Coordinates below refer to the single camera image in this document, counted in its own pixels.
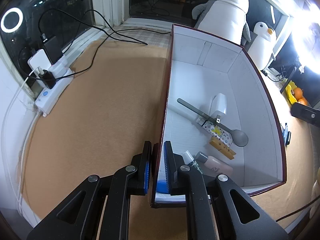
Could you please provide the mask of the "pink cosmetic bottle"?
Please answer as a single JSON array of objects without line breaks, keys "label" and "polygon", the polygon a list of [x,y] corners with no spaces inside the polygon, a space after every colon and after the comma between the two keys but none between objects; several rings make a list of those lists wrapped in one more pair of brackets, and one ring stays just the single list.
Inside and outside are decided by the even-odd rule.
[{"label": "pink cosmetic bottle", "polygon": [[233,168],[231,166],[211,155],[206,155],[201,151],[197,153],[195,159],[217,174],[225,174],[230,177],[233,173]]}]

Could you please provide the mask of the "patterned lighter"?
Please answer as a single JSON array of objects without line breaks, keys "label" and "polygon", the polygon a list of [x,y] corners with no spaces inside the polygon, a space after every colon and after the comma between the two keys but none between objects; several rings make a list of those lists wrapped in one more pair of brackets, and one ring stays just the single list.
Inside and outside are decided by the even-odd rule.
[{"label": "patterned lighter", "polygon": [[217,137],[217,139],[221,140],[228,147],[233,143],[233,139],[230,133],[220,128],[219,126],[214,125],[210,121],[205,121],[201,127],[207,131],[212,137]]}]

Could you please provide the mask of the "red cardboard box white inside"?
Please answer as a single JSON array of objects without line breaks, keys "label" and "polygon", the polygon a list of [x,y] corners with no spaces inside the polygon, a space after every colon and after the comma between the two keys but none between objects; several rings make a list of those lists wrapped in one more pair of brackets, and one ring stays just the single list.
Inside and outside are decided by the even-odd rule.
[{"label": "red cardboard box white inside", "polygon": [[244,47],[191,27],[172,26],[151,202],[178,206],[165,174],[164,143],[183,162],[198,152],[227,164],[250,196],[287,181],[281,125],[271,95]]}]

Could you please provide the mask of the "white usb wall charger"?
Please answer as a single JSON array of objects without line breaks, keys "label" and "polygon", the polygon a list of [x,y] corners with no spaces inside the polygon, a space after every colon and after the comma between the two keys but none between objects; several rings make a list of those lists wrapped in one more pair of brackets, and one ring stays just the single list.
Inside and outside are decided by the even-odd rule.
[{"label": "white usb wall charger", "polygon": [[227,97],[225,96],[225,94],[219,93],[214,96],[212,100],[209,115],[220,122],[226,116],[226,113]]}]

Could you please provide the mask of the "long metal spoon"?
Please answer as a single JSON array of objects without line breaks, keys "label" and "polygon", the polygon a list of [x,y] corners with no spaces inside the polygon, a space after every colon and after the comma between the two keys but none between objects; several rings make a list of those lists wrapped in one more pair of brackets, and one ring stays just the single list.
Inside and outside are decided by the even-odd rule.
[{"label": "long metal spoon", "polygon": [[248,144],[248,136],[243,131],[239,129],[228,128],[227,126],[221,124],[221,122],[219,122],[217,118],[212,118],[208,114],[204,113],[203,111],[199,110],[198,108],[194,107],[193,105],[189,104],[188,102],[184,101],[181,98],[178,98],[177,102],[183,105],[184,107],[188,108],[189,110],[193,111],[194,113],[198,114],[199,116],[204,118],[206,121],[210,121],[214,125],[228,132],[231,135],[233,142],[236,144],[236,146],[245,147]]}]

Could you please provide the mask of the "orange fruit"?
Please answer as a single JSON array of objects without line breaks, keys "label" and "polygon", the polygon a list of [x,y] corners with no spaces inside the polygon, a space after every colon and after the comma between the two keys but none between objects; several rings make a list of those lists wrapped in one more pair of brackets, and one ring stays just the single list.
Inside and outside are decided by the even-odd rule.
[{"label": "orange fruit", "polygon": [[293,96],[298,101],[303,97],[303,91],[300,88],[293,89]]}]

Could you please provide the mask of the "yellow bowl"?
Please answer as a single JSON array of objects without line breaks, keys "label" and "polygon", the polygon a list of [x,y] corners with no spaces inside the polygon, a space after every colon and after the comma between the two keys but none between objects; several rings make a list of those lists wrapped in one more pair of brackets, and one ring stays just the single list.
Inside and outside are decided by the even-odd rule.
[{"label": "yellow bowl", "polygon": [[293,89],[295,89],[295,88],[297,88],[297,86],[295,85],[295,83],[293,81],[290,81],[289,84],[285,88],[286,96],[287,96],[291,105],[298,102],[295,99],[295,97],[293,96]]}]

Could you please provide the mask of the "small plush penguin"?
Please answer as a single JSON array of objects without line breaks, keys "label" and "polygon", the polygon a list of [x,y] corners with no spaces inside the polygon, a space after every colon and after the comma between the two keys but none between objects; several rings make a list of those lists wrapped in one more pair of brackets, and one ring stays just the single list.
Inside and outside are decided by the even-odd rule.
[{"label": "small plush penguin", "polygon": [[248,54],[259,70],[267,67],[270,58],[275,59],[273,48],[276,44],[276,32],[264,22],[257,22],[253,33],[256,35],[252,39]]}]

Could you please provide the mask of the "large plush penguin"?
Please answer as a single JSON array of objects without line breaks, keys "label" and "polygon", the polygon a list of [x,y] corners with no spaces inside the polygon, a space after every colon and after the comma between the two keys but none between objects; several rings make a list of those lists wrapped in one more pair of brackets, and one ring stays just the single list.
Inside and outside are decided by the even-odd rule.
[{"label": "large plush penguin", "polygon": [[246,15],[249,0],[208,0],[191,12],[195,29],[211,33],[238,45],[252,41]]}]

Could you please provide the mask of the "white power strip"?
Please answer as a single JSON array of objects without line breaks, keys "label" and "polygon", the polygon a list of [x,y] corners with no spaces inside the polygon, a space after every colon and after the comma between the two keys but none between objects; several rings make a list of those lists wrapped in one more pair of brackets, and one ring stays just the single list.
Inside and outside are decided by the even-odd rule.
[{"label": "white power strip", "polygon": [[62,79],[56,81],[56,84],[52,89],[44,88],[35,100],[35,105],[38,110],[42,112],[43,117],[50,114],[60,95],[74,78],[72,75],[74,72],[68,66],[68,60],[65,55],[63,55],[54,65],[50,66],[48,71],[51,72],[56,79],[58,77],[62,77]]}]

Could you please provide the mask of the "small black usb charger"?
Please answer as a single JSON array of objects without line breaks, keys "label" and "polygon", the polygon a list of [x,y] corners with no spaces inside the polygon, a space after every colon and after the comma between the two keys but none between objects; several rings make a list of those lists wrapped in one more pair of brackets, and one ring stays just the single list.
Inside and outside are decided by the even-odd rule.
[{"label": "small black usb charger", "polygon": [[51,72],[46,69],[39,70],[39,78],[48,89],[52,89],[56,85],[56,79]]}]

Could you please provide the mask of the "black power adapter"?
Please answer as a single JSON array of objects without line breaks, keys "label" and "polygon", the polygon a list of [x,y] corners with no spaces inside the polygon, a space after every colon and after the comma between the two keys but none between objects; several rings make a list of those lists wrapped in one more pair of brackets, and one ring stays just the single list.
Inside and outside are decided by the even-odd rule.
[{"label": "black power adapter", "polygon": [[52,36],[51,38],[46,39],[43,42],[43,47],[51,64],[57,63],[57,61],[63,56],[56,36]]}]

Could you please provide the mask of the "white flat charger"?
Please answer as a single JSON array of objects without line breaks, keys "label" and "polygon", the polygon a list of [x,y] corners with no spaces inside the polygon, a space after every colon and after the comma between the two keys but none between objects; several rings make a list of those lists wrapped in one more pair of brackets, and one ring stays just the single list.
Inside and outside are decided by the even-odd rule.
[{"label": "white flat charger", "polygon": [[29,60],[28,65],[31,69],[45,69],[48,70],[52,64],[44,51],[44,49],[38,50]]}]

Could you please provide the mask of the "blue plastic bracket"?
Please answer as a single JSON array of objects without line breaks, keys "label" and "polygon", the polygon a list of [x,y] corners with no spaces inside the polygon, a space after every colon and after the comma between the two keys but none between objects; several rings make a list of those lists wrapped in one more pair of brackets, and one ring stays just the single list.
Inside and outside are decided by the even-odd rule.
[{"label": "blue plastic bracket", "polygon": [[288,127],[287,123],[285,124],[285,126],[281,125],[280,127],[281,127],[281,131],[282,131],[284,144],[285,144],[285,146],[287,146],[290,144],[290,141],[291,141],[291,132],[289,131],[289,127]]}]

